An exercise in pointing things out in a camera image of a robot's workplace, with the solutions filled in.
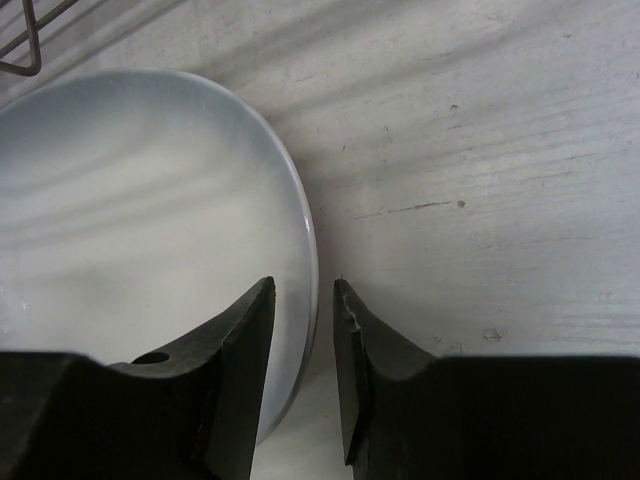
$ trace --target metal wire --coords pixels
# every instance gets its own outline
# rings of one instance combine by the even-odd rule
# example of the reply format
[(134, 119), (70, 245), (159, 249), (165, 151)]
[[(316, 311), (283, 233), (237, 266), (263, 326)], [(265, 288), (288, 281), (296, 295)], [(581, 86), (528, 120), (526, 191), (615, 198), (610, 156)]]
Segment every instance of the metal wire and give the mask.
[[(22, 75), (24, 77), (32, 77), (37, 75), (42, 68), (42, 58), (40, 56), (40, 40), (38, 31), (49, 25), (53, 20), (62, 15), (71, 6), (76, 4), (78, 0), (64, 0), (54, 7), (50, 12), (45, 14), (40, 20), (36, 20), (33, 8), (33, 0), (22, 0), (24, 9), (24, 17), (27, 22), (27, 30), (22, 32), (16, 38), (11, 40), (7, 45), (0, 49), (0, 58), (15, 50), (19, 45), (29, 40), (29, 49), (31, 55), (31, 65), (21, 67), (12, 63), (0, 61), (0, 72), (12, 73), (14, 75)], [(0, 0), (0, 7), (6, 5), (6, 1)]]

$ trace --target scratch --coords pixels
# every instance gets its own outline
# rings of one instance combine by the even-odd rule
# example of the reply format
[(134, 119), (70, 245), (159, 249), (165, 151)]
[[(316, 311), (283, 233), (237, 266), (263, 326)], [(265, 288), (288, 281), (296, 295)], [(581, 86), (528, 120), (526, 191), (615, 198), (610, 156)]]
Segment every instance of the scratch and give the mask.
[(574, 241), (589, 241), (594, 240), (596, 237), (562, 237), (562, 238), (553, 238), (550, 240), (531, 240), (530, 242), (517, 242), (517, 243), (499, 243), (499, 244), (491, 244), (486, 247), (482, 247), (480, 250), (487, 250), (493, 247), (515, 247), (517, 245), (532, 245), (534, 243), (551, 243), (551, 242), (564, 242), (566, 240), (574, 240)]
[(472, 123), (461, 123), (460, 125), (454, 125), (453, 127), (447, 128), (447, 130), (455, 130), (456, 128), (468, 127), (469, 125), (473, 125)]
[(308, 77), (300, 78), (298, 80), (294, 80), (293, 83), (304, 82), (305, 80), (309, 80), (310, 78), (317, 77), (318, 75), (322, 75), (324, 72), (314, 73), (313, 75), (309, 75)]
[(369, 218), (369, 217), (379, 217), (380, 215), (387, 215), (389, 213), (400, 213), (400, 212), (409, 212), (411, 210), (422, 210), (423, 208), (427, 208), (427, 207), (435, 207), (438, 205), (450, 205), (452, 202), (431, 202), (431, 203), (421, 203), (418, 205), (414, 205), (413, 207), (405, 207), (405, 208), (397, 208), (394, 210), (387, 210), (384, 212), (376, 212), (376, 213), (369, 213), (367, 215), (361, 215), (359, 217), (355, 217), (354, 220), (361, 220), (363, 218)]
[(387, 210), (387, 213), (398, 213), (398, 212), (408, 212), (409, 210), (422, 210), (427, 207), (434, 207), (436, 205), (449, 205), (451, 202), (432, 202), (432, 203), (421, 203), (419, 205), (414, 205), (413, 207), (399, 208), (397, 210)]

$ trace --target table surface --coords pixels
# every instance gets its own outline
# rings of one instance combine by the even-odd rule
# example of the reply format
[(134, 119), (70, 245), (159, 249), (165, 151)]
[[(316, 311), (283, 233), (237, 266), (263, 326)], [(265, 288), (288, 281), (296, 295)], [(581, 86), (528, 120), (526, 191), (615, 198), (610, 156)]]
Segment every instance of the table surface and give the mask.
[[(42, 31), (40, 75), (0, 75), (0, 105), (64, 75), (169, 67), (238, 93), (280, 135), (316, 224), (320, 316), (254, 479), (351, 478), (331, 345), (340, 276), (435, 354), (637, 353), (633, 2), (134, 3), (76, 4)], [(12, 5), (3, 44), (21, 28)]]

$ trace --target white ceramic bowl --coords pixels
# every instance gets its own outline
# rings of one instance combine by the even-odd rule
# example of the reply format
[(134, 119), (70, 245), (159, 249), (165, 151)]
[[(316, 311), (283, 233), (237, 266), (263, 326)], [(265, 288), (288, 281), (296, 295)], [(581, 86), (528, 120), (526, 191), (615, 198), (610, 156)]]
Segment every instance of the white ceramic bowl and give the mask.
[(295, 167), (266, 121), (186, 73), (56, 83), (0, 112), (0, 348), (131, 361), (259, 278), (276, 318), (258, 439), (293, 399), (318, 261)]

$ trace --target dark mark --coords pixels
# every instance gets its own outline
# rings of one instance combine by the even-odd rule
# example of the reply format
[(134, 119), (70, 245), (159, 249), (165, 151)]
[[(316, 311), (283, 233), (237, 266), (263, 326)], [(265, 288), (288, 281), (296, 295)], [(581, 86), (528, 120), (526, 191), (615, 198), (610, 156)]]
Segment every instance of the dark mark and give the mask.
[(379, 217), (380, 215), (386, 215), (388, 213), (400, 213), (400, 212), (408, 212), (410, 210), (422, 210), (423, 208), (427, 208), (427, 207), (435, 207), (438, 205), (449, 205), (449, 204), (451, 204), (451, 202), (421, 203), (419, 205), (414, 205), (413, 207), (398, 208), (395, 210), (387, 210), (386, 212), (376, 212), (376, 213), (370, 213), (368, 215), (362, 215), (360, 217), (355, 217), (354, 220), (360, 220), (362, 218), (369, 218), (369, 217)]
[(481, 248), (481, 250), (487, 250), (493, 247), (514, 247), (516, 245), (531, 245), (533, 243), (564, 242), (565, 240), (586, 241), (586, 240), (593, 240), (595, 238), (596, 237), (563, 237), (563, 238), (554, 238), (551, 240), (532, 240), (530, 242), (502, 243), (502, 244), (487, 245), (486, 247)]
[(462, 355), (464, 353), (464, 347), (460, 342), (454, 342), (444, 353), (445, 355)]
[(317, 77), (318, 75), (322, 75), (324, 72), (314, 73), (313, 75), (309, 75), (308, 77), (301, 78), (299, 80), (295, 80), (293, 83), (304, 82), (305, 80), (309, 80), (310, 78)]
[(485, 328), (482, 337), (489, 343), (498, 343), (507, 335), (507, 329), (503, 327)]

